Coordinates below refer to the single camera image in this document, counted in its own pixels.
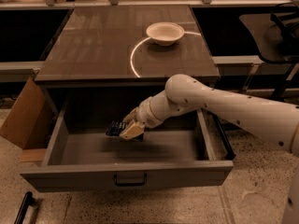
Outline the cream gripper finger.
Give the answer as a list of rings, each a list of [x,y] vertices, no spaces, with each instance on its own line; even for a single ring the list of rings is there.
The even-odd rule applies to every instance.
[[[134,108],[127,116],[124,117],[124,119],[122,120],[124,123],[129,123],[132,120],[135,119],[135,116],[137,114],[138,108]]]
[[[120,132],[120,137],[124,140],[137,138],[145,130],[145,125],[134,119],[130,122],[123,122],[121,127],[122,131]]]

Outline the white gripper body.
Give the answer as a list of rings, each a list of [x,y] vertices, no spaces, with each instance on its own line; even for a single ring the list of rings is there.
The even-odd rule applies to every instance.
[[[139,123],[150,129],[162,124],[162,122],[156,118],[151,111],[150,98],[146,99],[139,105],[137,108],[136,119]]]

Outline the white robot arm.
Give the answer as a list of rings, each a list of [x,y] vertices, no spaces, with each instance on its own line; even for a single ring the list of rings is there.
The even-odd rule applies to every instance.
[[[297,105],[213,89],[182,74],[170,77],[162,92],[144,100],[123,119],[126,128],[121,138],[133,139],[170,117],[201,108],[299,157]]]

